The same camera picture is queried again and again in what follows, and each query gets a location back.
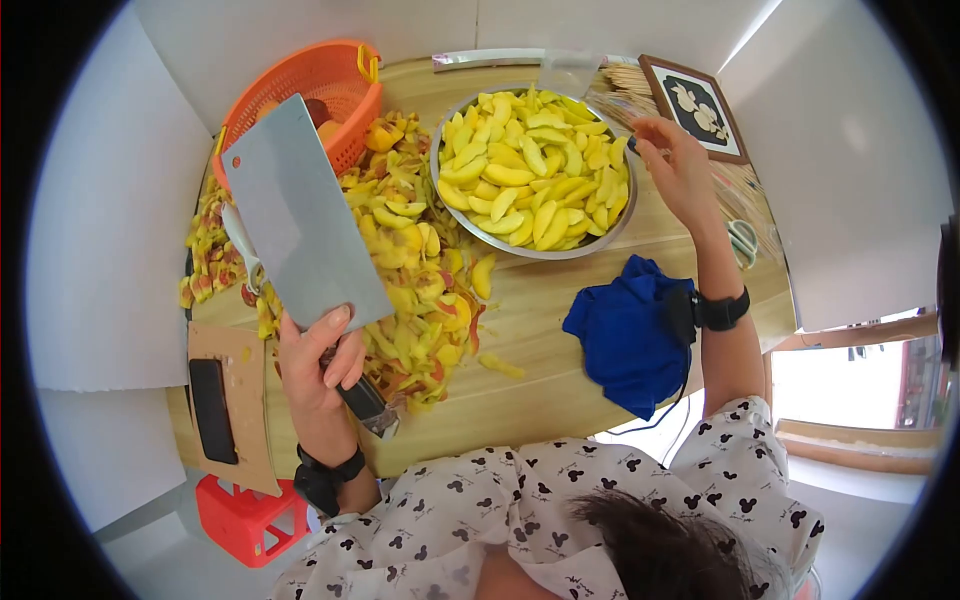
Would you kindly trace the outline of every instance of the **wooden table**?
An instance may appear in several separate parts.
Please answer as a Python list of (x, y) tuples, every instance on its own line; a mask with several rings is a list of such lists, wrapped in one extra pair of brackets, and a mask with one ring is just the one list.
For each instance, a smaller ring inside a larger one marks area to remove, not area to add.
[[(537, 67), (492, 67), (434, 74), (430, 60), (393, 64), (380, 71), (383, 109), (415, 111), (432, 129), (452, 106), (495, 84), (529, 84)], [(587, 286), (609, 283), (620, 274), (631, 254), (652, 258), (671, 277), (696, 279), (696, 257), (686, 229), (664, 206), (642, 162), (633, 217), (604, 250), (570, 261), (537, 261), (497, 252), (491, 303), (481, 318), (482, 350), (495, 352), (527, 371), (521, 380), (488, 371), (474, 359), (452, 376), (449, 399), (427, 414), (402, 415), (397, 436), (383, 443), (365, 430), (362, 444), (378, 476), (403, 472), (415, 462), (456, 454), (484, 445), (519, 445), (562, 436), (585, 437), (633, 419), (633, 415), (603, 398), (599, 386), (583, 371), (580, 342), (561, 331), (576, 293)], [(759, 208), (769, 214), (766, 199)], [(785, 268), (760, 257), (744, 273), (753, 303), (763, 351), (796, 331), (793, 299)], [(194, 308), (199, 322), (256, 329), (255, 311), (232, 290)], [(278, 478), (293, 478), (300, 463), (297, 439), (286, 397), (270, 358), (276, 341), (267, 343), (267, 429)], [(703, 388), (699, 343), (693, 349), (688, 393)], [(196, 449), (183, 388), (167, 394), (177, 447), (185, 465), (196, 466)]]

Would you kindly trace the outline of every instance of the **person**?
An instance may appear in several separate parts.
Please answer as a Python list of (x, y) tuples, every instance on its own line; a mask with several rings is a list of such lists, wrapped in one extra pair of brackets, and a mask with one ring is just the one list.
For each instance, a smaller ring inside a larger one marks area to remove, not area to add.
[[(693, 239), (701, 293), (739, 298), (744, 285), (707, 152), (672, 121), (633, 126), (663, 201)], [(363, 368), (359, 332), (341, 339), (348, 320), (343, 308), (302, 335), (286, 315), (280, 324), (297, 436), (329, 468), (358, 447), (331, 389), (348, 389)], [(337, 340), (323, 372), (318, 358)], [(273, 600), (793, 597), (824, 522), (786, 495), (786, 453), (762, 399), (749, 313), (733, 329), (704, 329), (701, 352), (703, 420), (670, 468), (630, 446), (564, 438), (413, 465), (381, 498), (364, 466), (339, 491), (339, 514), (280, 576)]]

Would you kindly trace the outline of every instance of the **stainless steel bowl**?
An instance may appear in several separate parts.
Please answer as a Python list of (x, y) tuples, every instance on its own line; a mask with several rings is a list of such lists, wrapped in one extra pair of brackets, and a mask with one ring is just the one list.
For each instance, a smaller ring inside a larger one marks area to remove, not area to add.
[[(520, 92), (527, 91), (527, 89), (528, 89), (527, 87), (517, 86), (516, 84), (497, 85), (494, 87), (488, 87), (487, 89), (482, 89), (476, 94), (471, 95), (469, 98), (466, 98), (466, 100), (464, 100), (463, 103), (453, 108), (450, 112), (444, 115), (444, 119), (440, 122), (440, 125), (437, 126), (437, 130), (433, 133), (433, 143), (430, 146), (430, 177), (433, 179), (434, 189), (437, 188), (437, 181), (440, 179), (440, 143), (441, 143), (441, 133), (443, 132), (443, 129), (444, 129), (444, 123), (452, 119), (453, 115), (456, 114), (457, 112), (465, 110), (470, 105), (476, 105), (477, 96), (480, 93), (493, 94), (494, 92), (498, 92), (498, 91), (513, 91), (513, 92), (520, 93)], [(554, 91), (554, 93), (557, 93), (558, 95), (563, 96), (563, 94), (560, 94), (559, 92)], [(612, 128), (610, 128), (610, 120), (602, 112), (590, 106), (589, 104), (587, 104), (587, 108), (589, 108), (590, 112), (595, 114), (598, 119), (600, 119), (604, 123), (607, 123), (610, 136), (611, 138), (614, 138), (615, 135), (613, 134)], [(464, 226), (464, 228), (467, 231), (469, 231), (476, 237), (480, 238), (481, 240), (487, 242), (494, 248), (499, 248), (504, 252), (509, 252), (510, 254), (516, 254), (517, 256), (537, 258), (540, 260), (567, 260), (568, 258), (578, 258), (580, 256), (586, 256), (587, 254), (590, 254), (592, 252), (597, 252), (598, 250), (601, 250), (605, 246), (607, 246), (607, 244), (610, 244), (613, 238), (616, 237), (617, 234), (619, 234), (624, 227), (626, 227), (627, 221), (629, 221), (631, 215), (634, 214), (634, 206), (636, 205), (636, 170), (634, 169), (634, 164), (630, 161), (629, 156), (626, 155), (626, 151), (624, 151), (624, 153), (625, 153), (625, 160), (627, 162), (627, 168), (630, 170), (630, 181), (628, 182), (628, 186), (630, 187), (630, 192), (629, 192), (630, 195), (627, 199), (627, 205), (624, 206), (623, 212), (620, 215), (620, 220), (617, 221), (616, 225), (613, 226), (611, 229), (609, 229), (606, 235), (602, 237), (594, 237), (588, 234), (588, 236), (584, 238), (584, 244), (579, 248), (574, 248), (573, 250), (566, 250), (562, 252), (537, 252), (535, 250), (527, 250), (525, 248), (514, 247), (514, 246), (511, 246), (510, 244), (507, 244), (506, 242), (502, 242), (496, 239), (489, 233), (485, 232), (484, 230), (480, 229), (478, 226), (471, 223), (470, 219), (468, 219), (467, 216), (464, 215), (464, 213), (460, 212), (456, 208), (453, 208), (452, 206), (447, 206), (446, 209), (450, 211), (453, 217), (460, 223), (460, 225)]]

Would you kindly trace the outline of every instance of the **black watch strap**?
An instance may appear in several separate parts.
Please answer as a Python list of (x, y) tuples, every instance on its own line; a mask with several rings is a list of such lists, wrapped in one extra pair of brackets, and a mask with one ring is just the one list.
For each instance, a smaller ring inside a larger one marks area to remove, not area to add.
[(363, 451), (357, 446), (353, 453), (342, 465), (330, 468), (317, 461), (303, 451), (297, 444), (297, 455), (302, 465), (297, 467), (294, 474), (294, 491), (310, 506), (326, 516), (340, 514), (340, 503), (337, 502), (337, 492), (344, 483), (355, 478), (367, 463)]
[(736, 326), (736, 322), (747, 314), (750, 309), (750, 294), (747, 286), (743, 286), (740, 298), (724, 298), (722, 300), (707, 300), (700, 292), (694, 296), (694, 322), (698, 327), (705, 327), (711, 331), (727, 331)]
[(310, 470), (315, 470), (319, 472), (330, 471), (334, 474), (334, 477), (344, 483), (350, 481), (354, 477), (360, 474), (360, 471), (363, 470), (364, 465), (367, 463), (366, 457), (363, 455), (363, 450), (360, 449), (360, 445), (357, 445), (357, 451), (353, 453), (353, 456), (349, 457), (345, 463), (338, 467), (328, 467), (324, 465), (314, 457), (310, 456), (300, 447), (300, 444), (297, 444), (297, 456), (300, 457), (300, 461)]

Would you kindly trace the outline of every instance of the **blue cloth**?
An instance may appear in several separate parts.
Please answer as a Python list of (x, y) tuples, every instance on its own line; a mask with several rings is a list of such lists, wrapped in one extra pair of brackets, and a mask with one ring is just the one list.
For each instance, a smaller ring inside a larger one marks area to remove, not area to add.
[(690, 346), (674, 334), (663, 301), (678, 285), (693, 291), (693, 279), (672, 279), (634, 254), (610, 285), (580, 290), (564, 319), (564, 331), (584, 347), (589, 378), (644, 420), (686, 377)]

